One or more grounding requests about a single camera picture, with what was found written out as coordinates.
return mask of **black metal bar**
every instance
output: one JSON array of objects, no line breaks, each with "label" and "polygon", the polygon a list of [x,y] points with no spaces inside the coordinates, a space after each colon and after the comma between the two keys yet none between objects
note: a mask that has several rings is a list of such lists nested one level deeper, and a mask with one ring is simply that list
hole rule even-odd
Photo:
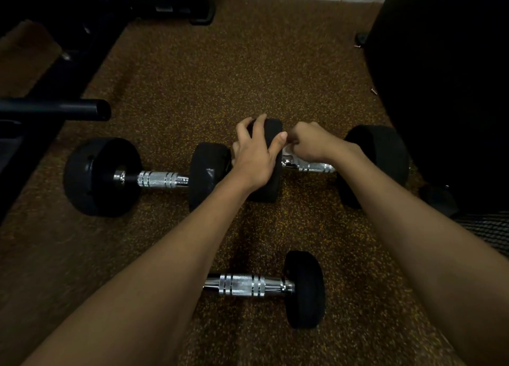
[{"label": "black metal bar", "polygon": [[0,118],[106,121],[111,118],[111,107],[104,99],[77,99],[75,101],[0,99]]},{"label": "black metal bar", "polygon": [[[63,57],[55,60],[26,98],[80,98],[129,19],[129,15],[115,12],[101,16],[91,45],[84,51],[71,54],[70,58],[66,57],[69,60]],[[64,120],[24,120],[20,124],[20,134],[9,137],[0,134],[0,220],[57,136]]]}]

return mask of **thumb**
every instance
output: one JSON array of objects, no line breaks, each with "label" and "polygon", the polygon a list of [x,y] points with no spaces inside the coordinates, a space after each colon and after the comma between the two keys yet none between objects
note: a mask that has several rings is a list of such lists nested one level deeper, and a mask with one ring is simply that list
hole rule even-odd
[{"label": "thumb", "polygon": [[273,161],[276,160],[277,153],[279,153],[281,150],[283,150],[283,147],[286,144],[287,137],[288,137],[288,133],[286,131],[283,131],[283,132],[277,134],[277,136],[274,137],[274,139],[272,140],[268,151],[269,151],[269,155]]}]

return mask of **black metal frame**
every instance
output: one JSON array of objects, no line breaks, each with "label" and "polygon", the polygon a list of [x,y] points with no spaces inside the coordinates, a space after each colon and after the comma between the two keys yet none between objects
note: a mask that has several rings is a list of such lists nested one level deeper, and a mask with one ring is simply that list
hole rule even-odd
[{"label": "black metal frame", "polygon": [[[89,47],[79,52],[65,53],[65,56],[55,60],[27,98],[78,99],[129,20],[130,16],[123,12],[109,12],[99,17]],[[61,119],[23,122],[0,120],[0,128],[14,128],[12,138],[0,139],[0,220],[16,200],[63,124]]]}]

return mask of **speckled rubber flooring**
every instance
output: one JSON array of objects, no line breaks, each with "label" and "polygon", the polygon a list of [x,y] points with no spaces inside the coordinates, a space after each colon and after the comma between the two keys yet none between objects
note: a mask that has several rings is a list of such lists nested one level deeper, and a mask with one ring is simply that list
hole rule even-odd
[{"label": "speckled rubber flooring", "polygon": [[[289,129],[318,121],[345,136],[388,124],[356,31],[378,4],[217,0],[210,27],[135,21],[85,97],[107,99],[108,123],[67,123],[0,227],[0,364],[19,364],[71,311],[187,214],[183,192],[145,193],[118,219],[74,210],[62,189],[67,155],[90,137],[137,145],[145,168],[186,172],[200,141],[231,144],[235,123],[267,112]],[[0,42],[0,93],[22,95],[58,54],[27,25]],[[412,189],[418,178],[412,172]],[[308,250],[325,276],[327,310],[295,331],[282,300],[200,299],[179,364],[455,364],[362,211],[344,208],[334,176],[285,172],[276,204],[246,204],[214,270],[277,275]]]}]

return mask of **hand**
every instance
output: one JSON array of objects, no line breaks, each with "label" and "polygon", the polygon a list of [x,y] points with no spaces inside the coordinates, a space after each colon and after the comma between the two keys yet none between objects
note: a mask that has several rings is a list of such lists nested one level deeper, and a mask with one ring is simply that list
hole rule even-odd
[{"label": "hand", "polygon": [[235,158],[232,160],[232,174],[241,177],[251,192],[264,186],[270,179],[276,163],[277,154],[283,149],[287,132],[274,137],[267,149],[264,123],[267,114],[260,115],[253,125],[252,138],[247,126],[252,118],[246,118],[237,124],[238,141],[233,144]]},{"label": "hand", "polygon": [[364,157],[357,144],[344,141],[324,130],[316,122],[299,122],[288,133],[291,151],[307,162],[325,162],[333,164],[332,158],[341,148]]}]

